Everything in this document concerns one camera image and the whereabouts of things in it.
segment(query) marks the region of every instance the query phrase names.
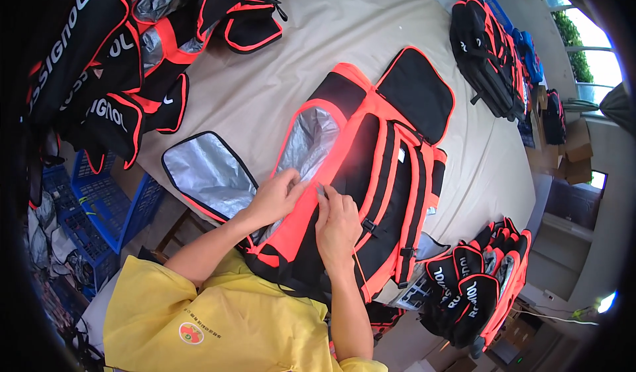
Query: hand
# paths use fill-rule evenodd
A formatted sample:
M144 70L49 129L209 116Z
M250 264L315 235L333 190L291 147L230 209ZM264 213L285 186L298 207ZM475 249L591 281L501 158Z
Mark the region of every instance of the hand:
M317 194L319 215L316 222L316 245L322 263L330 278L352 273L354 259L351 257L362 226L357 206L349 195L340 195L331 186L324 186L327 199Z
M309 184L300 181L298 170L285 169L260 185L252 202L236 217L249 223L250 233L271 225L294 210Z

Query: cable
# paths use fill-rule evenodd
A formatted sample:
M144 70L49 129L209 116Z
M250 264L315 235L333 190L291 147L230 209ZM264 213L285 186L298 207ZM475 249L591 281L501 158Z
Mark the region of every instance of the cable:
M553 312L574 313L573 311L570 311L570 310L560 310L560 309L557 309L557 308L550 308L548 306L534 306L534 308L537 308L537 307L547 308L548 310L552 310Z
M543 315L543 314L535 314L535 313L531 313L531 312L527 312L524 310L517 310L516 308L513 308L512 310L518 312L518 313L526 313L526 314L530 314L530 315L535 315L537 317L541 317L541 318L549 318L552 320L560 320L560 321L564 321L564 322L575 322L577 324L581 324L581 325L599 325L596 322L592 322L592 321L577 321L577 320L566 320L566 319L562 319L559 317L552 317L551 315Z

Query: yellow shirt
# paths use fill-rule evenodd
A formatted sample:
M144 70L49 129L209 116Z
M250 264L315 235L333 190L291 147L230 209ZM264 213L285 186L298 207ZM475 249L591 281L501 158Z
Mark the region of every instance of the yellow shirt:
M324 304L284 294L231 250L197 295L179 274L126 259L104 322L106 365L125 371L386 372L331 356Z

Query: zipper pull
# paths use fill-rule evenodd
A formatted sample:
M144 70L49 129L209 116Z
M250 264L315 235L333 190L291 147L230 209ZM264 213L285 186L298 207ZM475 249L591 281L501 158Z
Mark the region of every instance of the zipper pull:
M279 0L270 0L270 2L274 4L274 7L281 16L282 21L286 22L288 20L288 16L285 14L285 12L282 11L281 7L279 6L282 2L280 2Z

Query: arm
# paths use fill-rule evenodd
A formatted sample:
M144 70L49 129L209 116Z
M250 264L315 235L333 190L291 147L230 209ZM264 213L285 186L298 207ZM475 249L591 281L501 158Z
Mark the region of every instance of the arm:
M349 195L325 186L329 200L318 194L316 244L331 280L331 337L339 360L373 358L373 333L360 297L351 257L362 233L358 209Z
M221 227L203 234L172 256L165 267L192 281L203 284L221 259L239 241L261 227L287 216L309 185L300 182L295 169L285 169L258 188L254 200Z

